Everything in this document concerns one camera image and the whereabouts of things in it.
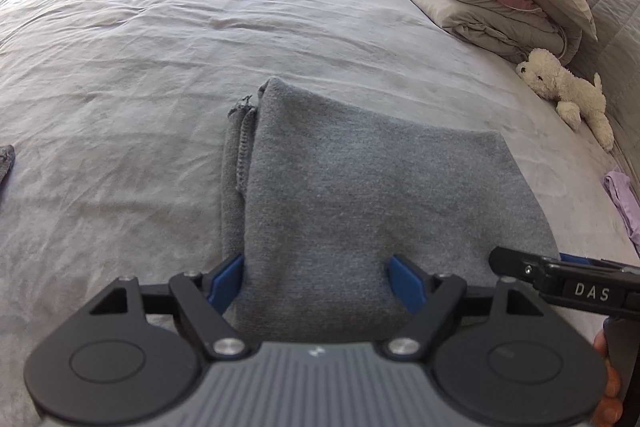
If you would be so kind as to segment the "person right hand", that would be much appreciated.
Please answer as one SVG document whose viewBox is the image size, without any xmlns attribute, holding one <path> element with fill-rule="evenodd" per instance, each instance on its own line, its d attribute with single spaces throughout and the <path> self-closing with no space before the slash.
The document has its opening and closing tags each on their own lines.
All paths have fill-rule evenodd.
<svg viewBox="0 0 640 427">
<path fill-rule="evenodd" d="M 593 339 L 593 348 L 596 349 L 608 371 L 608 380 L 606 381 L 605 392 L 598 406 L 591 416 L 591 424 L 594 427 L 613 427 L 623 415 L 623 402 L 618 396 L 622 381 L 620 374 L 611 364 L 608 356 L 608 343 L 604 335 L 604 331 L 597 333 Z"/>
</svg>

